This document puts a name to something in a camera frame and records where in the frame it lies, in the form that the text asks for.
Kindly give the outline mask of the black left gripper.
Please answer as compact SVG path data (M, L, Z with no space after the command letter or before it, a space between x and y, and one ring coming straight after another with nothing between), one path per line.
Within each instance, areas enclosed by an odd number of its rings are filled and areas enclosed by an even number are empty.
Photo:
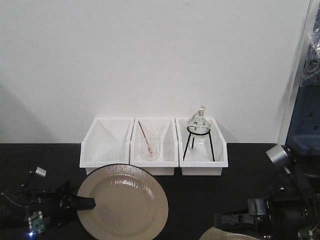
M45 226L60 228L78 218L77 211L92 210L96 207L93 197L76 196L79 188L66 181L56 189L46 189L41 193L41 211Z

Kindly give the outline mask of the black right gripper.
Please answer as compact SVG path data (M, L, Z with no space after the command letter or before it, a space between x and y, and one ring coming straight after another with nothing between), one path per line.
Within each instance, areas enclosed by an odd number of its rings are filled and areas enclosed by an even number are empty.
M266 230L270 221L270 201L266 198L249 198L247 207L234 212L215 213L216 228L252 228Z

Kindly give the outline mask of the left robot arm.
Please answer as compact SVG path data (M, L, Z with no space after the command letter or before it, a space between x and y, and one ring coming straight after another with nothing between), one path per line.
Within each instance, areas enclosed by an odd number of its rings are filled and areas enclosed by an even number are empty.
M42 235L52 227L62 227L73 221L78 211L92 210L96 207L93 197L78 196L77 187L69 181L56 189L37 189L29 186L34 176L45 178L47 171L36 167L29 171L20 190L0 193L0 228L27 227L30 240Z

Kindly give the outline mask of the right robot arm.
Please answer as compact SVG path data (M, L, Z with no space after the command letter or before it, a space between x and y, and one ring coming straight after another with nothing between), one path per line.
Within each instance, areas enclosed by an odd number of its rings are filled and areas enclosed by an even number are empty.
M215 214L213 226L234 234L252 229L261 240L318 240L320 238L320 195L286 145L266 151L285 183L265 196L249 198L247 207L236 212Z

